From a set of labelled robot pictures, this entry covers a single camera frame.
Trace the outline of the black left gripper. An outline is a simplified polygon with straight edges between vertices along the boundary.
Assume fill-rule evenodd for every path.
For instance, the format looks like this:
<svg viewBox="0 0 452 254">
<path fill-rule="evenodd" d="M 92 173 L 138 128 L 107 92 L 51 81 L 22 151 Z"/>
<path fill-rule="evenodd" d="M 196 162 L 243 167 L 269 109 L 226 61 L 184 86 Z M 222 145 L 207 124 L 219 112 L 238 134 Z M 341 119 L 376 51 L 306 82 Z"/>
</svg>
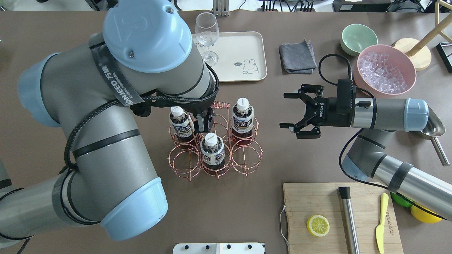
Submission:
<svg viewBox="0 0 452 254">
<path fill-rule="evenodd" d="M 201 114 L 196 114 L 194 120 L 194 133 L 208 133 L 211 131 L 216 116 L 212 108 L 208 108 Z"/>
</svg>

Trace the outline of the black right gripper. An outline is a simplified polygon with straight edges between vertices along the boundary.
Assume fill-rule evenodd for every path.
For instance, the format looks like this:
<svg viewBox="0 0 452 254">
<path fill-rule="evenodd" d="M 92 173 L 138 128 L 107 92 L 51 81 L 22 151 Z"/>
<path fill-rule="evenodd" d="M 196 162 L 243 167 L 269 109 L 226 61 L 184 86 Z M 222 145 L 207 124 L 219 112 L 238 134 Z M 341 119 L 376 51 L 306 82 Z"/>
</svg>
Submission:
<svg viewBox="0 0 452 254">
<path fill-rule="evenodd" d="M 305 103 L 304 118 L 298 123 L 279 123 L 280 128 L 292 129 L 298 139 L 320 138 L 320 126 L 350 127 L 353 111 L 339 115 L 337 97 L 325 98 L 323 86 L 303 84 L 295 93 L 284 93 L 285 99 L 301 99 Z"/>
</svg>

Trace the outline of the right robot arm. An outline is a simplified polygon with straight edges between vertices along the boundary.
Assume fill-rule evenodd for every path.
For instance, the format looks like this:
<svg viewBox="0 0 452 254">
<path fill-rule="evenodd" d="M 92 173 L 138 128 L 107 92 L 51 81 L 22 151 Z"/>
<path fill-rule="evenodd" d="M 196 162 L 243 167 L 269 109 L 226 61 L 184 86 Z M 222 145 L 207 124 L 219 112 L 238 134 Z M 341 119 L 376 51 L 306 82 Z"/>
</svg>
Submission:
<svg viewBox="0 0 452 254">
<path fill-rule="evenodd" d="M 414 133 L 430 123 L 423 100 L 384 99 L 356 95 L 356 87 L 341 79 L 337 95 L 326 97 L 323 86 L 303 84 L 286 99 L 305 105 L 297 123 L 281 123 L 298 139 L 316 139 L 321 127 L 352 127 L 357 133 L 339 155 L 341 170 L 352 180 L 384 188 L 413 207 L 451 220 L 451 184 L 420 169 L 420 142 Z"/>
</svg>

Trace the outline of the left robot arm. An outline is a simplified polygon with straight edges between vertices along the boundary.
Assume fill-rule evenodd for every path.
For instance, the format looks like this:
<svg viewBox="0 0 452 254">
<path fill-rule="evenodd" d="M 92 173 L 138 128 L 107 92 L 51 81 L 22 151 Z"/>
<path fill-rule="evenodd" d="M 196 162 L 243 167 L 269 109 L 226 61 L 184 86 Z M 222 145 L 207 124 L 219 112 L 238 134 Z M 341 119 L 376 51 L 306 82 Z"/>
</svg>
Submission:
<svg viewBox="0 0 452 254">
<path fill-rule="evenodd" d="M 67 138 L 60 174 L 14 188 L 1 166 L 1 248 L 100 223 L 114 241 L 140 235 L 168 203 L 134 115 L 180 106 L 209 132 L 219 79 L 168 0 L 120 0 L 89 42 L 49 55 L 18 80 L 22 106 Z"/>
</svg>

